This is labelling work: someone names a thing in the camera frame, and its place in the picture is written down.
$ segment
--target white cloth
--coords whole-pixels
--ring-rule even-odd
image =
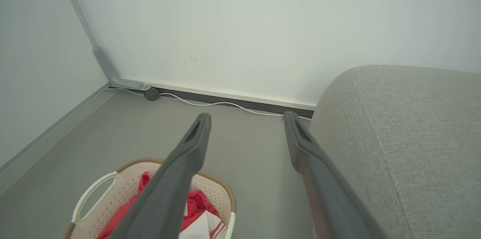
[[[227,226],[207,210],[179,234],[179,239],[224,239]]]

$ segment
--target white cable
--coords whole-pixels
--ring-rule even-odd
[[[127,89],[124,89],[124,88],[106,88],[106,90],[112,90],[112,91],[113,91],[113,90],[124,90],[124,91],[127,91],[127,92],[131,93],[131,94],[142,95],[142,96],[143,96],[143,94],[134,93],[133,91],[127,90]]]
[[[135,94],[135,95],[143,95],[143,94],[138,94],[138,93],[134,93],[130,90],[127,90],[127,89],[124,89],[124,88],[106,88],[106,90],[124,90],[124,91],[127,91],[131,94]],[[208,106],[213,106],[213,105],[219,105],[219,104],[227,104],[227,105],[232,105],[234,107],[238,107],[240,109],[244,109],[246,112],[251,112],[253,114],[258,114],[258,115],[264,115],[264,116],[275,116],[275,117],[282,117],[283,115],[282,114],[269,114],[269,113],[259,113],[259,112],[254,112],[250,109],[246,109],[245,107],[242,107],[242,106],[239,106],[238,104],[234,104],[234,103],[231,103],[231,102],[216,102],[216,103],[211,103],[211,104],[194,104],[194,103],[191,103],[187,100],[184,100],[180,97],[178,97],[177,95],[174,95],[172,93],[161,93],[160,95],[170,95],[170,96],[173,96],[183,102],[186,102],[187,104],[189,105],[193,105],[193,106],[196,106],[196,107],[208,107]]]

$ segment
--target metal bracket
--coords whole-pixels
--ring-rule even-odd
[[[93,54],[95,55],[95,58],[97,59],[98,64],[100,64],[100,67],[102,68],[103,73],[109,80],[110,86],[116,87],[116,88],[139,90],[139,91],[149,90],[152,86],[146,85],[142,82],[124,79],[119,76],[119,74],[113,67],[113,64],[107,58],[105,52],[103,52],[102,48],[98,45],[97,39],[95,39],[92,29],[89,26],[89,22],[87,22],[85,15],[82,9],[80,8],[79,1],[70,0],[70,3],[74,7],[74,11],[77,14],[77,17],[79,18],[80,23],[82,24],[82,27],[84,28],[85,34],[87,35],[89,41],[92,44]]]

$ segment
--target white plastic basket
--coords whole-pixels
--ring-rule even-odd
[[[137,159],[98,179],[78,201],[64,239],[96,239],[118,208],[137,194],[141,175],[148,172],[153,176],[161,164],[161,159],[150,157]],[[113,182],[107,191],[85,216],[80,217],[79,214],[89,196],[111,178]],[[191,191],[196,190],[203,191],[209,202],[218,210],[221,220],[227,226],[225,239],[230,239],[236,217],[236,201],[229,185],[216,176],[199,172],[194,175],[191,182]]]

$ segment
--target red fabric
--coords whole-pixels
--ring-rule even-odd
[[[208,210],[211,214],[220,218],[217,209],[212,203],[209,203],[206,195],[202,191],[190,191],[189,197],[187,198],[187,215],[184,215],[184,221],[182,222],[180,231],[183,231],[192,224],[205,210]]]
[[[108,237],[113,232],[115,227],[117,227],[117,225],[120,223],[120,220],[122,220],[122,218],[127,213],[127,211],[129,211],[134,201],[142,193],[142,190],[144,190],[149,180],[150,180],[150,175],[148,174],[148,172],[144,172],[141,176],[141,180],[139,181],[139,191],[137,192],[137,195],[130,198],[129,203],[120,206],[119,210],[117,210],[117,212],[115,213],[115,215],[113,215],[113,217],[107,223],[105,228],[103,228],[102,232],[99,234],[97,239],[108,239]]]
[[[148,172],[144,172],[139,182],[139,191],[137,192],[137,195],[130,198],[129,203],[120,206],[119,210],[115,213],[115,215],[113,215],[105,228],[103,228],[97,239],[108,239],[115,227],[117,227],[124,215],[127,213],[127,211],[129,211],[134,201],[142,193],[142,190],[144,190],[149,180],[150,175]],[[199,218],[199,216],[201,216],[205,210],[208,210],[210,213],[220,218],[217,209],[211,203],[209,203],[206,195],[202,191],[190,191],[187,199],[187,215],[184,215],[184,221],[182,222],[182,228],[180,231],[183,231],[192,222]]]

